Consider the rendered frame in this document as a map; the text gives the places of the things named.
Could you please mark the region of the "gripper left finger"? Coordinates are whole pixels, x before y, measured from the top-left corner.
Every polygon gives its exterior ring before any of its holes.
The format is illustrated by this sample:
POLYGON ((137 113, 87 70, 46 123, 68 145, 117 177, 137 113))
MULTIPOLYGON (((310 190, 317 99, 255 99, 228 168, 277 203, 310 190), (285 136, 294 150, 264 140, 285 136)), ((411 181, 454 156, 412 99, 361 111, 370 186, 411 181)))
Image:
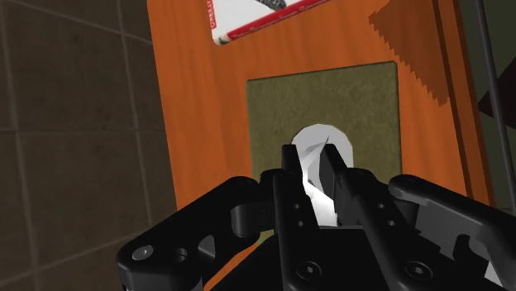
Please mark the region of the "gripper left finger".
POLYGON ((211 291, 317 291, 323 281, 294 145, 283 146, 280 168, 230 178, 126 243, 116 257, 123 290, 202 291, 266 230, 275 233, 211 291))

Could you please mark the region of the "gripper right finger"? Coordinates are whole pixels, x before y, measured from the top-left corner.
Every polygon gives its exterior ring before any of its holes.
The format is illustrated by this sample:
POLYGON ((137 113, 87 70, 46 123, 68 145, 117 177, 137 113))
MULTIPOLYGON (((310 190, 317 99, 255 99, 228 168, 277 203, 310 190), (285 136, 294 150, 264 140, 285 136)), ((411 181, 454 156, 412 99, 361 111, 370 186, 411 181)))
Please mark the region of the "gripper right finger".
POLYGON ((339 221, 360 222, 390 291, 516 291, 516 217, 411 174, 381 183, 323 147, 339 221))

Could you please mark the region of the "white rounded object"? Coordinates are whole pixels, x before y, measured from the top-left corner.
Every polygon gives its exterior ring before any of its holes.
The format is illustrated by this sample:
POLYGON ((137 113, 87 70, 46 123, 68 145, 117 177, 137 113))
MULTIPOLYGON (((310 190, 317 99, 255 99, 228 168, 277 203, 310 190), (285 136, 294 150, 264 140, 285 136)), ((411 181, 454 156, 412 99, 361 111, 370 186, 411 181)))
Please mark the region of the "white rounded object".
POLYGON ((324 193, 319 178, 320 155, 326 144, 333 144, 345 164, 353 167, 353 149, 349 139, 334 126, 313 124, 300 130, 293 137, 292 144, 296 145, 303 174, 303 187, 313 205, 318 225, 336 227, 334 202, 324 193))

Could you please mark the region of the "olive green mat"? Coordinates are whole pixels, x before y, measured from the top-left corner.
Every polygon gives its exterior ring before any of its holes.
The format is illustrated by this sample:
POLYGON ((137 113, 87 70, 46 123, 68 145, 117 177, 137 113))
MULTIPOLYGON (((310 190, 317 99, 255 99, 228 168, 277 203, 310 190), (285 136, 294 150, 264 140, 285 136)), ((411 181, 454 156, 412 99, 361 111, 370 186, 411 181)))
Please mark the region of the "olive green mat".
POLYGON ((313 124, 344 132, 353 167, 388 183, 402 172, 394 61, 252 79, 246 84, 253 178, 281 165, 281 147, 313 124))

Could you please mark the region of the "orange wooden table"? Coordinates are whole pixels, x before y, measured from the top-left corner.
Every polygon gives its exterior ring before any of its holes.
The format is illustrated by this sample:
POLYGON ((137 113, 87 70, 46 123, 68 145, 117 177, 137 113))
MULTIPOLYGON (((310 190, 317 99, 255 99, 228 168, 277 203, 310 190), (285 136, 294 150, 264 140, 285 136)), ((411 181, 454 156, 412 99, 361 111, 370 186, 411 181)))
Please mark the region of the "orange wooden table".
POLYGON ((176 201, 251 172, 248 79, 393 60, 403 170, 493 204, 457 0, 329 0, 216 45, 208 0, 147 0, 176 201))

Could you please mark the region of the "white and red book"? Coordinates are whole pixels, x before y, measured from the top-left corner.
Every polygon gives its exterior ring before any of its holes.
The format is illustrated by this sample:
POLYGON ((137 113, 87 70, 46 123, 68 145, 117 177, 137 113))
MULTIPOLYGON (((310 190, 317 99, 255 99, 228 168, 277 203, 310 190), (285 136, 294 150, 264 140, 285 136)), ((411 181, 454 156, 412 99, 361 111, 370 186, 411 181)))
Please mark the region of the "white and red book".
POLYGON ((206 0, 216 45, 225 45, 329 0, 206 0))

